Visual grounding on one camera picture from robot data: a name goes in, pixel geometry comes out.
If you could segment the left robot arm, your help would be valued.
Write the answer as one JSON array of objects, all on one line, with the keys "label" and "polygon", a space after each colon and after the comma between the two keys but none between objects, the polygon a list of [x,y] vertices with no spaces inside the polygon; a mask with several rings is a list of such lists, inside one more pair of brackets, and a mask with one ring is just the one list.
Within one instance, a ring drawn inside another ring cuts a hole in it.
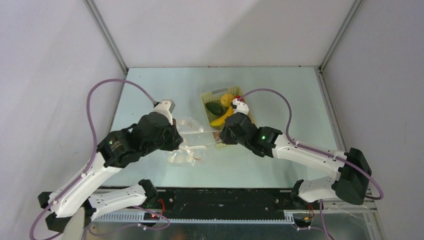
[{"label": "left robot arm", "polygon": [[97,217],[119,209],[143,206],[153,208],[158,202],[158,191],[149,179],[134,186],[109,193],[94,192],[109,178],[129,164],[156,150],[172,152],[179,148],[183,138],[177,131],[171,113],[152,111],[138,123],[111,131],[96,147],[90,160],[63,188],[38,195],[40,206],[50,211],[45,218],[50,231],[63,233],[66,225],[79,208],[85,211],[83,226]]}]

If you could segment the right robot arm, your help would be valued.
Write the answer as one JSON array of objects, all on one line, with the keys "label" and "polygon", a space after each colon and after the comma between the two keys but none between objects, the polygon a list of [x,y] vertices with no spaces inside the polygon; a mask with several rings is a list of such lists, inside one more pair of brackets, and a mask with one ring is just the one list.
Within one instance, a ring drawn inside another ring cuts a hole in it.
[{"label": "right robot arm", "polygon": [[224,144],[244,146],[259,157],[289,160],[326,173],[322,178],[296,182],[290,201],[297,209],[333,198],[352,205],[364,203],[372,171],[359,149],[324,151],[295,143],[278,129],[257,127],[240,112],[226,119],[219,136]]}]

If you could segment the clear dotted zip bag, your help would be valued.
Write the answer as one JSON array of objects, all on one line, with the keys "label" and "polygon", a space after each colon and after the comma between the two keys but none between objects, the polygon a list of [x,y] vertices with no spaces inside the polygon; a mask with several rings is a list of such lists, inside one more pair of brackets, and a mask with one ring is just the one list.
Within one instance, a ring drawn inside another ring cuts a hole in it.
[{"label": "clear dotted zip bag", "polygon": [[180,117],[175,122],[182,137],[182,143],[176,150],[167,153],[167,162],[176,166],[201,165],[213,158],[216,141],[213,133],[217,130],[201,124],[191,117]]}]

